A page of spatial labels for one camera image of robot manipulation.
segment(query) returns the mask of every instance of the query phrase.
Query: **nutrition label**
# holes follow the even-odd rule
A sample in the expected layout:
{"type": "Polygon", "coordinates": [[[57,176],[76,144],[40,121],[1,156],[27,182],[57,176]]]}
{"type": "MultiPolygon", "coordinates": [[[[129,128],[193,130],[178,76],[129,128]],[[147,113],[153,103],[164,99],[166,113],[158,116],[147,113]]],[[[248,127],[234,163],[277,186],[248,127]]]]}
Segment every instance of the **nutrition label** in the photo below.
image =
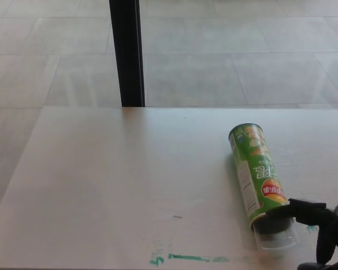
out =
{"type": "Polygon", "coordinates": [[[242,162],[237,169],[239,185],[241,187],[244,204],[248,217],[259,208],[258,198],[250,174],[248,162],[242,162]]]}

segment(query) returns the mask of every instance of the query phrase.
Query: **green stain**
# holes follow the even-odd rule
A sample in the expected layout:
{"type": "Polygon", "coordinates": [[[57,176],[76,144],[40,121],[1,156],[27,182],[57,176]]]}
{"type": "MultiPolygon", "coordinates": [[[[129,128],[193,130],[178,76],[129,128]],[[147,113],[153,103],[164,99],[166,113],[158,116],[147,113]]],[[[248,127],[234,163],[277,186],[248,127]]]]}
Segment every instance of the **green stain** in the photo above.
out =
{"type": "Polygon", "coordinates": [[[227,258],[227,257],[214,257],[212,259],[213,263],[226,263],[228,261],[229,261],[229,258],[227,258]]]}
{"type": "Polygon", "coordinates": [[[318,227],[317,226],[307,226],[307,231],[309,232],[309,233],[311,233],[311,232],[317,232],[318,231],[318,227]]]}
{"type": "Polygon", "coordinates": [[[168,259],[171,259],[171,258],[183,259],[183,260],[196,260],[199,262],[206,262],[206,263],[210,262],[210,259],[204,258],[204,257],[190,256],[190,255],[174,255],[174,254],[169,253],[168,259]]]}
{"type": "Polygon", "coordinates": [[[155,266],[159,266],[159,262],[164,263],[164,259],[162,257],[156,257],[155,260],[150,260],[150,264],[154,264],[155,266]]]}

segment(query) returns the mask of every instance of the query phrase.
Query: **table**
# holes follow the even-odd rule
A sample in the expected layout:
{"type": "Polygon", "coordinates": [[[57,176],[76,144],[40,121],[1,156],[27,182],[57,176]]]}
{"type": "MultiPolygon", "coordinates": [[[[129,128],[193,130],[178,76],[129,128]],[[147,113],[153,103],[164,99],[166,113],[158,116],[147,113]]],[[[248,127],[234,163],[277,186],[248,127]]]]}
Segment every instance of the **table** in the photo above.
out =
{"type": "MultiPolygon", "coordinates": [[[[288,197],[338,204],[338,111],[45,107],[0,205],[0,269],[281,269],[259,254],[229,131],[262,126],[288,197]]],[[[338,260],[338,251],[334,260],[338,260]]]]}

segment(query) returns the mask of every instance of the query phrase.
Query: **green chip can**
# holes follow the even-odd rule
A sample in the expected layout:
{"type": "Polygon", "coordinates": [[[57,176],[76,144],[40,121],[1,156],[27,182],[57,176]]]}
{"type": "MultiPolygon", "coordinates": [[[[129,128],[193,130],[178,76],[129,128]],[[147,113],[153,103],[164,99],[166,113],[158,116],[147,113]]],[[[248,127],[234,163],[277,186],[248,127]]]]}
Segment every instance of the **green chip can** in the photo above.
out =
{"type": "Polygon", "coordinates": [[[239,186],[250,227],[261,233],[285,230],[288,224],[266,222],[265,212],[286,204],[263,131],[256,124],[241,124],[229,133],[239,186]]]}

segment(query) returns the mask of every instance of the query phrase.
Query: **product logo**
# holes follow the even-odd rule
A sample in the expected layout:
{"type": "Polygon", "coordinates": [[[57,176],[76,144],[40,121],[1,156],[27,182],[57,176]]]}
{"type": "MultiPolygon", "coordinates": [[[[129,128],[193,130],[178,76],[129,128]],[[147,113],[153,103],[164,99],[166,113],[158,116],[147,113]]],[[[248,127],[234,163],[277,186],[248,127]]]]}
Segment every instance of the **product logo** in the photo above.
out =
{"type": "Polygon", "coordinates": [[[283,196],[282,187],[276,179],[267,179],[261,186],[263,195],[278,203],[285,203],[287,199],[283,196]]]}

